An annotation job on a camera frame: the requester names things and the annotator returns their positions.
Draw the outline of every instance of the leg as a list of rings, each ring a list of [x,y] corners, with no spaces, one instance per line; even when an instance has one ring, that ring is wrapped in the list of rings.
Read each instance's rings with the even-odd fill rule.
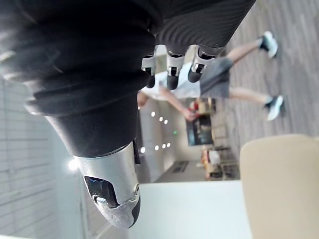
[[[263,105],[266,105],[272,100],[272,97],[270,95],[257,93],[242,87],[231,87],[229,89],[229,98],[253,101]]]
[[[248,55],[250,52],[252,52],[255,49],[260,48],[261,44],[263,43],[263,39],[257,39],[253,42],[247,43],[245,45],[242,45],[240,47],[237,47],[233,50],[231,50],[227,57],[232,59],[234,64],[237,63],[239,60],[241,60],[244,56]]]
[[[246,88],[229,88],[229,98],[241,99],[263,104],[268,110],[267,120],[274,120],[281,111],[283,105],[283,96],[270,96],[267,94],[257,93]]]
[[[270,31],[266,31],[261,38],[253,42],[233,49],[231,52],[228,53],[227,57],[232,59],[233,62],[236,63],[257,48],[261,48],[267,51],[269,58],[273,58],[276,56],[278,44]]]

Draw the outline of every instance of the wooden floor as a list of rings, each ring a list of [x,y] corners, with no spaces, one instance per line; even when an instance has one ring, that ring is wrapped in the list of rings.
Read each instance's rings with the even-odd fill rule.
[[[319,135],[319,0],[257,0],[228,49],[273,31],[280,50],[274,60],[256,51],[231,70],[231,85],[282,94],[285,115],[267,122],[259,105],[223,103],[235,155],[246,142],[270,135]]]

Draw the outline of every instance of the man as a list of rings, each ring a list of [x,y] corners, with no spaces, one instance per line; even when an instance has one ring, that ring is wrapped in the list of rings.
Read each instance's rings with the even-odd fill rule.
[[[183,106],[178,99],[223,97],[248,100],[264,105],[268,110],[267,120],[274,120],[279,115],[284,102],[282,96],[270,96],[241,87],[233,88],[229,86],[229,69],[255,49],[263,49],[268,52],[270,58],[274,58],[278,50],[278,44],[272,33],[266,31],[263,36],[257,40],[233,49],[225,57],[213,60],[203,71],[200,80],[196,83],[188,81],[187,76],[191,63],[187,63],[180,72],[178,87],[172,91],[165,87],[167,72],[156,74],[155,86],[150,89],[144,87],[139,91],[138,105],[140,107],[145,105],[149,97],[155,100],[167,100],[180,111],[187,120],[192,121],[196,118],[195,113]]]

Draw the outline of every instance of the gray shorts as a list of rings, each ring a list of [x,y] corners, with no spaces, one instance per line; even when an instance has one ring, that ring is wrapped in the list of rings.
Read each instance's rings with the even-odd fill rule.
[[[234,65],[228,57],[216,58],[203,71],[200,81],[202,98],[229,97],[229,69]]]

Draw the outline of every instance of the robotic arm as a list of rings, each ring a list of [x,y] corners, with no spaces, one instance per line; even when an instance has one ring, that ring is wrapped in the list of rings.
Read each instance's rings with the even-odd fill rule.
[[[137,91],[154,85],[155,46],[166,45],[178,59],[167,66],[173,88],[188,46],[214,55],[253,3],[2,0],[0,74],[29,88],[26,109],[44,116],[78,159],[104,217],[129,228],[140,211]]]

